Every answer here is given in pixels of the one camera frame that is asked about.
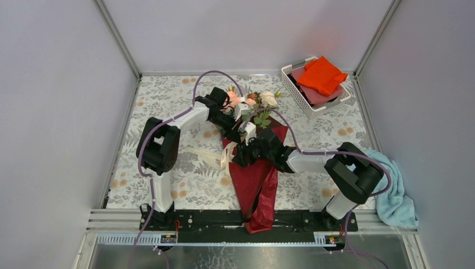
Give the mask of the pink fake flower stem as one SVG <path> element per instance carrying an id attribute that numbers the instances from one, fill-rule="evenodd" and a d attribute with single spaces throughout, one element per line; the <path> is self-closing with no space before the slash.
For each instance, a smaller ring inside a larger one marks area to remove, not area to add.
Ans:
<path id="1" fill-rule="evenodd" d="M 228 98 L 224 101 L 224 108 L 222 111 L 226 115 L 236 115 L 239 105 L 245 109 L 241 112 L 243 120 L 247 120 L 251 113 L 263 108 L 276 108 L 278 105 L 276 94 L 270 91 L 250 92 L 246 97 L 239 97 L 235 86 L 231 86 L 226 90 Z"/>

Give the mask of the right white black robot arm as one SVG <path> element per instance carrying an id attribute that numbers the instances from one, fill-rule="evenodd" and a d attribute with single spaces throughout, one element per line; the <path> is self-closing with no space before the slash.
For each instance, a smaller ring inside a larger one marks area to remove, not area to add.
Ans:
<path id="1" fill-rule="evenodd" d="M 258 160 L 269 161 L 282 173 L 326 172 L 339 189 L 321 216 L 323 227 L 330 231 L 337 230 L 351 210 L 366 203 L 382 178 L 389 175 L 379 162 L 350 142 L 333 151 L 303 151 L 284 145 L 271 129 L 246 136 L 231 161 L 246 167 Z"/>

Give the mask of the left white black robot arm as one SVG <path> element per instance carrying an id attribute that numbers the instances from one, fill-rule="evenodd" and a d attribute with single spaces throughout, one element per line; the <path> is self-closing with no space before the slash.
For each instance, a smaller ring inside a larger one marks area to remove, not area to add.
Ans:
<path id="1" fill-rule="evenodd" d="M 197 96 L 194 105 L 169 119 L 151 117 L 147 120 L 136 156 L 142 176 L 151 176 L 145 173 L 146 169 L 154 171 L 158 176 L 150 181 L 151 207 L 155 210 L 152 223 L 158 229 L 167 230 L 174 222 L 173 214 L 168 211 L 174 203 L 169 171 L 178 158 L 181 135 L 208 121 L 217 126 L 226 139 L 236 143 L 241 141 L 240 120 L 225 113 L 226 105 L 229 104 L 228 94 L 223 89 L 214 87 L 210 94 Z"/>

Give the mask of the white plastic basket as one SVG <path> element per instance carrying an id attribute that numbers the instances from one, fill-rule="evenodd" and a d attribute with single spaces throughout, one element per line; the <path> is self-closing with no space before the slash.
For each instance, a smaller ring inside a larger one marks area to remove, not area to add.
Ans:
<path id="1" fill-rule="evenodd" d="M 298 79 L 306 71 L 305 66 L 317 59 L 317 57 L 310 57 L 281 68 L 281 81 L 283 85 L 309 119 L 326 113 L 346 103 L 351 98 L 349 92 L 351 82 L 349 80 L 340 83 L 329 96 L 322 95 L 311 88 L 297 83 Z"/>

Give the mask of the cream ribbon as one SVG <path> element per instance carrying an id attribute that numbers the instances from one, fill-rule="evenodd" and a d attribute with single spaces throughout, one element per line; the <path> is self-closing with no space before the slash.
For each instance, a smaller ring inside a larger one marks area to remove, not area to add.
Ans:
<path id="1" fill-rule="evenodd" d="M 232 158 L 235 156 L 233 152 L 236 146 L 236 142 L 230 142 L 224 147 L 221 153 L 213 153 L 192 147 L 186 147 L 183 150 L 198 155 L 211 167 L 216 170 L 224 170 L 226 176 L 231 177 L 230 163 L 232 163 Z"/>

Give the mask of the white fake rose stem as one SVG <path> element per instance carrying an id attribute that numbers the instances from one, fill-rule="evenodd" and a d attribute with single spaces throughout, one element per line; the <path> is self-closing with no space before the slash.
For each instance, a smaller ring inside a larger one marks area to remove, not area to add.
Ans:
<path id="1" fill-rule="evenodd" d="M 271 91 L 263 91 L 259 93 L 260 106 L 262 108 L 277 108 L 278 107 L 278 98 L 280 93 L 273 93 Z"/>

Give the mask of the dark red wrapping paper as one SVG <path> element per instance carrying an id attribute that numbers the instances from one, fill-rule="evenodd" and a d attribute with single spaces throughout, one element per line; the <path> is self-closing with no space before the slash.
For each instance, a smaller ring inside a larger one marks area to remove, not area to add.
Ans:
<path id="1" fill-rule="evenodd" d="M 283 142 L 288 128 L 271 120 L 271 129 Z M 230 142 L 221 136 L 223 148 Z M 257 160 L 247 167 L 230 163 L 231 180 L 237 195 L 244 226 L 255 234 L 272 229 L 278 186 L 278 170 L 268 160 Z"/>

